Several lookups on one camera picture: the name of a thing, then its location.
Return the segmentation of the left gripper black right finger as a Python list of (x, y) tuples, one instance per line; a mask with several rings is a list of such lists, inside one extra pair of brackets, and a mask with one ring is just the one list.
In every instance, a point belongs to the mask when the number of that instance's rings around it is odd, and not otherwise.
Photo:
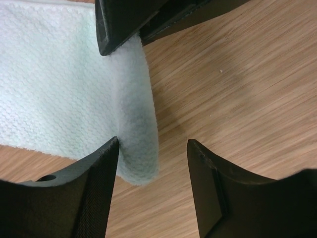
[(316, 169), (266, 178), (195, 139), (187, 143), (187, 158), (200, 237), (316, 237)]

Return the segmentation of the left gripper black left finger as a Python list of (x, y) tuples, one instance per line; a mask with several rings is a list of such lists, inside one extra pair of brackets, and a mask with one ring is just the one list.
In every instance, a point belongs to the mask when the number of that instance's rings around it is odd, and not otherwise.
[(103, 238), (119, 154), (116, 137), (36, 181), (0, 182), (3, 238)]

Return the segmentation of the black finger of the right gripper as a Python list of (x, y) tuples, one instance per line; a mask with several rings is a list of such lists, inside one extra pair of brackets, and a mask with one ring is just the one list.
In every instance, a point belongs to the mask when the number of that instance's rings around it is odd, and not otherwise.
[(228, 13), (248, 0), (169, 0), (140, 30), (143, 45)]
[(162, 37), (173, 16), (172, 0), (96, 0), (95, 16), (100, 55), (108, 56), (136, 33), (144, 45)]

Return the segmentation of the light mint green towel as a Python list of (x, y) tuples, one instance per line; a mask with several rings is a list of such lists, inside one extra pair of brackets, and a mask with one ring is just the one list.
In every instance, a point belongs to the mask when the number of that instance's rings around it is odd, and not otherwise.
[(1, 144), (79, 160), (112, 137), (118, 176), (149, 183), (159, 142), (140, 37), (102, 56), (94, 4), (1, 1)]

